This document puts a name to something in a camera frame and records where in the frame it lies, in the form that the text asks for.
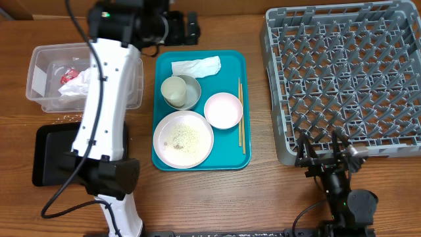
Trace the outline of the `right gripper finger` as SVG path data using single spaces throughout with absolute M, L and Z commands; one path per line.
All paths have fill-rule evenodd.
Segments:
M 347 149 L 351 145 L 351 143 L 348 141 L 348 139 L 344 135 L 334 130 L 332 132 L 332 145 L 333 145 L 334 155 L 338 155 L 344 149 Z
M 296 165 L 314 165 L 318 156 L 306 134 L 301 133 L 298 139 L 298 150 L 295 158 Z

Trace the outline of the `red foil wrapper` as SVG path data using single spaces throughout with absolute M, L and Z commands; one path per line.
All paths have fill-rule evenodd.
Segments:
M 61 77 L 61 84 L 64 85 L 69 81 L 73 80 L 79 75 L 80 71 L 74 67 L 68 68 L 67 71 Z

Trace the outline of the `white napkin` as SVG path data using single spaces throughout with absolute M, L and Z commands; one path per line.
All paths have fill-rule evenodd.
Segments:
M 61 96 L 86 96 L 89 89 L 90 69 L 83 70 L 79 75 L 59 88 Z
M 195 59 L 192 61 L 176 61 L 171 63 L 174 76 L 186 75 L 193 78 L 204 78 L 218 74 L 222 65 L 219 56 Z

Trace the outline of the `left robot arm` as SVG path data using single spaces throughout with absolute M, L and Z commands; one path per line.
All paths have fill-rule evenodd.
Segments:
M 145 47 L 195 45 L 197 14 L 171 11 L 168 1 L 98 1 L 83 33 L 90 50 L 89 90 L 63 168 L 99 204 L 113 236 L 141 236 L 133 192 L 139 161 L 124 151 L 129 86 Z

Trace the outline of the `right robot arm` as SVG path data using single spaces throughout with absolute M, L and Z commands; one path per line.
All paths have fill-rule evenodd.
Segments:
M 369 190 L 353 190 L 352 174 L 358 172 L 368 158 L 365 147 L 354 147 L 348 139 L 332 132 L 333 153 L 330 158 L 319 157 L 305 133 L 298 139 L 296 167 L 306 167 L 307 178 L 319 178 L 326 199 L 307 207 L 295 218 L 291 233 L 298 235 L 298 220 L 308 211 L 327 203 L 332 220 L 322 221 L 313 230 L 313 236 L 375 236 L 369 226 L 374 223 L 378 197 Z

